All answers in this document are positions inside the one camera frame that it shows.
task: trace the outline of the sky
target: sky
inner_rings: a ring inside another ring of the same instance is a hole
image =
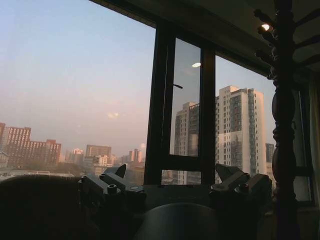
[[[87,144],[116,156],[145,151],[156,30],[89,0],[0,2],[0,122],[31,127],[31,139],[65,150]],[[172,109],[199,102],[200,49],[177,40]],[[272,142],[275,87],[216,58],[216,92],[234,85],[264,93]]]

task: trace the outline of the ceiling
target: ceiling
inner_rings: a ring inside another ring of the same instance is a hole
[[[257,28],[261,25],[259,19],[254,17],[254,10],[261,9],[272,19],[275,16],[273,0],[181,0],[186,4],[202,7],[211,13],[219,16],[240,30],[249,35],[262,40],[257,33]],[[293,0],[292,12],[294,20],[303,18],[311,11],[320,8],[320,0]],[[314,35],[320,35],[320,17],[301,25],[296,29],[294,41],[299,43]],[[320,42],[298,49],[294,53],[294,60],[300,62],[315,54],[320,54]],[[320,72],[320,63],[310,65],[309,68],[315,72]]]

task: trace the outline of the building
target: building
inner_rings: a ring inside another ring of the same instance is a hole
[[[133,161],[126,165],[124,179],[130,184],[143,185],[145,177],[144,162]]]
[[[135,154],[134,151],[129,151],[129,158],[127,159],[127,162],[133,162],[135,160]]]
[[[215,161],[245,173],[266,174],[264,94],[227,86],[216,102]]]
[[[110,146],[87,145],[85,155],[87,157],[108,156],[111,157]]]
[[[113,163],[110,157],[104,156],[85,156],[83,158],[83,167],[86,173],[91,173],[96,176],[102,174],[106,168],[113,167]]]
[[[142,162],[142,151],[141,150],[135,148],[133,151],[133,156],[134,156],[134,158],[133,158],[134,162],[137,162],[137,163]]]
[[[275,152],[275,145],[271,143],[265,144],[265,158],[267,163],[272,163],[272,158]]]
[[[272,189],[276,188],[276,180],[274,174],[272,172],[272,162],[266,163],[266,174],[268,175],[269,179],[272,181]]]
[[[174,154],[198,155],[199,104],[187,102],[176,113]],[[215,98],[215,162],[245,173],[266,174],[264,95],[227,86]],[[173,171],[173,184],[200,184],[201,174]]]
[[[77,165],[82,165],[84,160],[84,151],[79,148],[75,148],[72,152],[68,154],[66,158],[66,163],[72,163]]]
[[[272,172],[272,158],[275,151],[275,145],[271,143],[265,144],[265,158],[266,158],[266,174],[272,180],[272,189],[276,188],[276,180]]]
[[[6,168],[8,166],[9,156],[3,152],[0,151],[0,169]]]
[[[1,123],[0,131],[0,151],[9,156],[8,167],[24,168],[30,163],[57,165],[61,144],[56,143],[56,140],[32,141],[30,127],[5,127],[5,124]]]
[[[199,104],[187,102],[176,113],[174,132],[174,154],[198,156]],[[200,184],[201,173],[172,171],[172,184]]]

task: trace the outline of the carved wooden post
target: carved wooden post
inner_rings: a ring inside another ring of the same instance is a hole
[[[295,44],[293,34],[296,27],[320,15],[317,9],[297,23],[293,21],[292,0],[274,0],[275,20],[256,10],[254,15],[272,28],[272,34],[259,27],[258,32],[272,46],[272,56],[258,50],[256,56],[271,66],[268,79],[273,80],[275,94],[272,100],[272,115],[275,120],[273,138],[276,141],[272,159],[272,171],[276,180],[274,191],[274,210],[277,219],[276,235],[278,240],[298,240],[300,230],[297,221],[297,200],[294,192],[296,176],[296,157],[293,149],[294,130],[292,119],[295,114],[295,100],[292,94],[293,73],[298,67],[318,62],[320,55],[315,55],[301,63],[293,61],[296,49],[319,42],[314,36]]]

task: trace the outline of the glass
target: glass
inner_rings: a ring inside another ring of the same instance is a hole
[[[309,177],[296,176],[293,181],[295,198],[298,201],[311,201]]]
[[[86,0],[1,10],[0,180],[126,164],[143,184],[155,29]]]
[[[215,162],[251,176],[268,174],[275,150],[272,99],[266,77],[215,56]]]
[[[295,155],[296,165],[299,167],[305,167],[306,156],[305,156],[305,142],[304,142],[302,117],[301,117],[300,93],[296,90],[293,90],[292,94],[295,102],[295,112],[292,119],[292,128],[294,130],[293,152]]]
[[[175,41],[170,154],[198,156],[201,49]]]
[[[198,185],[201,184],[201,172],[162,170],[162,185]]]

